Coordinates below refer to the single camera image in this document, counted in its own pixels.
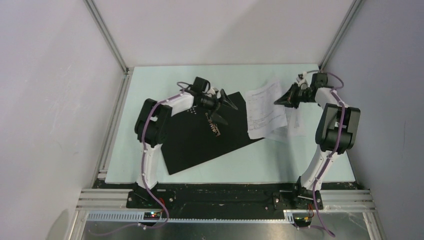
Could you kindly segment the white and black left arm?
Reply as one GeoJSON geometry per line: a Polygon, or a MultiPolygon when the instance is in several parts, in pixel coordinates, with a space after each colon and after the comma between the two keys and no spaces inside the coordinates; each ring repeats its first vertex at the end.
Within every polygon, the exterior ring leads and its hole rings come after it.
{"type": "Polygon", "coordinates": [[[171,117],[191,108],[200,108],[207,112],[212,124],[227,125],[218,110],[223,106],[238,109],[224,89],[212,87],[210,81],[204,78],[197,76],[192,84],[183,81],[176,84],[180,87],[176,95],[163,100],[146,99],[134,126],[142,146],[140,174],[136,183],[144,190],[140,192],[138,201],[145,208],[154,207],[158,201],[157,193],[151,189],[158,183],[158,158],[171,117]]]}

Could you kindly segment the red folder with black inside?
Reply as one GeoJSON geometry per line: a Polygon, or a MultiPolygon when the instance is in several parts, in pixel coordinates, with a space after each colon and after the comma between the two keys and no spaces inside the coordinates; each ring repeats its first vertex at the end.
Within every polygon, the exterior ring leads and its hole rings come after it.
{"type": "Polygon", "coordinates": [[[187,170],[255,143],[248,135],[246,101],[240,92],[229,94],[237,106],[217,113],[228,124],[216,124],[208,112],[193,107],[171,117],[161,152],[169,175],[187,170]]]}

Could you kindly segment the printed paper sheet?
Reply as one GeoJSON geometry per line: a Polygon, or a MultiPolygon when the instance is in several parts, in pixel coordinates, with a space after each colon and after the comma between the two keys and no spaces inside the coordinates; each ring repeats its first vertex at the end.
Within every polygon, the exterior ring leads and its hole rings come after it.
{"type": "Polygon", "coordinates": [[[288,125],[285,107],[274,104],[282,96],[281,82],[277,79],[245,93],[247,133],[250,139],[267,138],[273,131],[288,125]]]}

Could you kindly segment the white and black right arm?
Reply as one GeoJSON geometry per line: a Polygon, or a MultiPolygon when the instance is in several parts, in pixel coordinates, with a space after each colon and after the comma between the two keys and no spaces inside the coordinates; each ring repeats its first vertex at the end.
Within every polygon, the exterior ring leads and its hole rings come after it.
{"type": "Polygon", "coordinates": [[[341,99],[338,87],[328,84],[330,73],[311,70],[310,74],[311,82],[306,79],[307,72],[300,73],[289,90],[274,101],[275,105],[287,108],[297,109],[300,103],[316,103],[322,108],[315,132],[315,154],[290,195],[290,202],[297,209],[303,209],[317,198],[331,165],[353,147],[361,116],[359,108],[349,106],[341,99]]]}

